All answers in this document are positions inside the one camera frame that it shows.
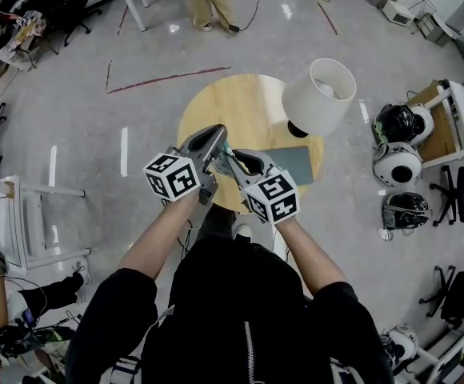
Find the white cube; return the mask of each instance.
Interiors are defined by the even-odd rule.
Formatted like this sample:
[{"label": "white cube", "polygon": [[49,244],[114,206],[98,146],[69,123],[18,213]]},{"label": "white cube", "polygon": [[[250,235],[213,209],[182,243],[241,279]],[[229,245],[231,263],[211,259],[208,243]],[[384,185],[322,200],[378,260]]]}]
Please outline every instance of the white cube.
[{"label": "white cube", "polygon": [[144,168],[152,192],[175,202],[200,187],[197,171],[190,158],[158,154]]},{"label": "white cube", "polygon": [[298,186],[284,170],[241,190],[250,210],[272,225],[300,211]]}]

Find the zipper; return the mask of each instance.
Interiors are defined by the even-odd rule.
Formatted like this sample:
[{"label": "zipper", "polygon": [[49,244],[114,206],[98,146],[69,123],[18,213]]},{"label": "zipper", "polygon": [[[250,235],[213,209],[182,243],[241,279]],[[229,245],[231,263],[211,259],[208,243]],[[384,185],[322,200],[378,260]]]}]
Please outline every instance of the zipper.
[{"label": "zipper", "polygon": [[245,322],[246,346],[248,347],[248,381],[254,384],[254,344],[251,341],[250,324]]}]

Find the black sleeve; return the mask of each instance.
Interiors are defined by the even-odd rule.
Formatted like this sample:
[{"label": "black sleeve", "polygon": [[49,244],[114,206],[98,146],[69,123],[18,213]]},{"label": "black sleeve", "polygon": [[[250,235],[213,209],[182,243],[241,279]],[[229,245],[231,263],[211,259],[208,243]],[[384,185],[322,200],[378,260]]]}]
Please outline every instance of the black sleeve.
[{"label": "black sleeve", "polygon": [[309,310],[316,339],[330,357],[355,368],[365,383],[394,383],[374,321],[351,285],[337,282],[324,287]]},{"label": "black sleeve", "polygon": [[138,346],[158,317],[155,295],[154,280],[132,269],[117,270],[101,283],[70,341],[67,384],[98,384]]}]

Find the black lamp base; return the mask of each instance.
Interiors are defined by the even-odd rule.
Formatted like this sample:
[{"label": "black lamp base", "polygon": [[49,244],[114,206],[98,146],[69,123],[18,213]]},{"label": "black lamp base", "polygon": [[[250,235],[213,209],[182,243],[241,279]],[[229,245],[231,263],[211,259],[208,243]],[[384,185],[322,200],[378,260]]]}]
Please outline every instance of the black lamp base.
[{"label": "black lamp base", "polygon": [[304,138],[304,137],[308,136],[307,132],[300,130],[291,121],[288,121],[287,128],[289,129],[289,132],[291,132],[292,135],[294,135],[296,138]]}]

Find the person in white shirt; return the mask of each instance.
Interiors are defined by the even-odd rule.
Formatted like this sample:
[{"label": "person in white shirt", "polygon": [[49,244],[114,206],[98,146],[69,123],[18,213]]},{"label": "person in white shirt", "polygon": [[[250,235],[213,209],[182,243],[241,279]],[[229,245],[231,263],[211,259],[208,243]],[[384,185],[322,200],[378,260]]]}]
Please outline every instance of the person in white shirt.
[{"label": "person in white shirt", "polygon": [[0,329],[20,318],[29,310],[34,319],[45,312],[76,303],[76,292],[84,284],[84,278],[78,271],[61,282],[42,288],[6,292],[5,277],[0,273]]}]

